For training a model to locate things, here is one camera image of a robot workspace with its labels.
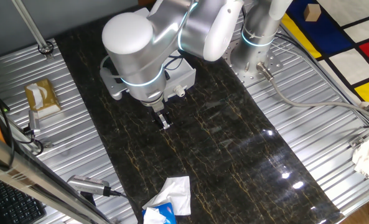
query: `cardboard box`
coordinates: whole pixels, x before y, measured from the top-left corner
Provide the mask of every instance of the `cardboard box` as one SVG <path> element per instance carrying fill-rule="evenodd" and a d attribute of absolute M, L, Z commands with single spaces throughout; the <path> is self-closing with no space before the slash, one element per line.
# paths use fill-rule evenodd
<path fill-rule="evenodd" d="M 25 86 L 29 107 L 43 118 L 61 110 L 52 83 L 48 79 Z"/>

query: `gray cable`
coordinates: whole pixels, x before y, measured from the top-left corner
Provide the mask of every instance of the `gray cable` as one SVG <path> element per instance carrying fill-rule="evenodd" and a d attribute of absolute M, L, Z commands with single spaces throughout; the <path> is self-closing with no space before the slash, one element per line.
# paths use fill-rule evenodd
<path fill-rule="evenodd" d="M 321 103 L 296 103 L 293 102 L 289 99 L 287 99 L 282 93 L 281 91 L 279 91 L 279 88 L 277 87 L 276 82 L 274 81 L 274 79 L 270 80 L 270 83 L 272 84 L 272 86 L 274 87 L 274 89 L 276 90 L 277 94 L 288 104 L 293 105 L 293 106 L 297 106 L 297 107 L 315 107 L 315 106 L 343 106 L 346 108 L 350 108 L 353 110 L 357 110 L 358 112 L 366 115 L 369 117 L 369 112 L 361 109 L 357 106 L 353 106 L 350 105 L 348 103 L 341 103 L 341 102 L 321 102 Z"/>

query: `metal frame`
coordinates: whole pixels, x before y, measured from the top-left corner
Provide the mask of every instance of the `metal frame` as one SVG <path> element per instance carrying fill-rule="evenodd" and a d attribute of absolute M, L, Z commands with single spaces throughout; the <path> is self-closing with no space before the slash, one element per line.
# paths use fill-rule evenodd
<path fill-rule="evenodd" d="M 16 7 L 18 13 L 21 15 L 24 22 L 27 24 L 30 32 L 35 37 L 36 42 L 38 43 L 40 49 L 39 51 L 46 55 L 46 57 L 53 58 L 51 54 L 51 48 L 47 44 L 46 40 L 42 37 L 42 34 L 38 30 L 34 20 L 31 18 L 28 10 L 25 8 L 24 3 L 21 0 L 11 0 L 14 6 Z"/>
<path fill-rule="evenodd" d="M 0 164 L 8 164 L 11 148 L 0 141 Z M 32 154 L 16 153 L 12 169 L 0 170 L 0 180 L 81 223 L 110 223 L 96 207 L 76 193 Z"/>

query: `gray wall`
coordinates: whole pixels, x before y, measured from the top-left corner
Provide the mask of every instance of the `gray wall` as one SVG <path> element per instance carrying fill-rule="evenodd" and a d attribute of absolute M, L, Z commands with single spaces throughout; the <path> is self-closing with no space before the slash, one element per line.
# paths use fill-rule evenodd
<path fill-rule="evenodd" d="M 138 0 L 22 0 L 46 38 L 107 16 L 131 6 Z M 31 32 L 11 0 L 0 0 L 0 56 L 35 44 Z"/>

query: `wooden block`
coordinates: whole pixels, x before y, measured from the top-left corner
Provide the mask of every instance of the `wooden block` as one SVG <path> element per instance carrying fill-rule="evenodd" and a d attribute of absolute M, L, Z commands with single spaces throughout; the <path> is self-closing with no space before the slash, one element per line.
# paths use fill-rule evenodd
<path fill-rule="evenodd" d="M 317 22 L 321 15 L 319 4 L 308 4 L 304 11 L 304 19 L 306 22 Z"/>

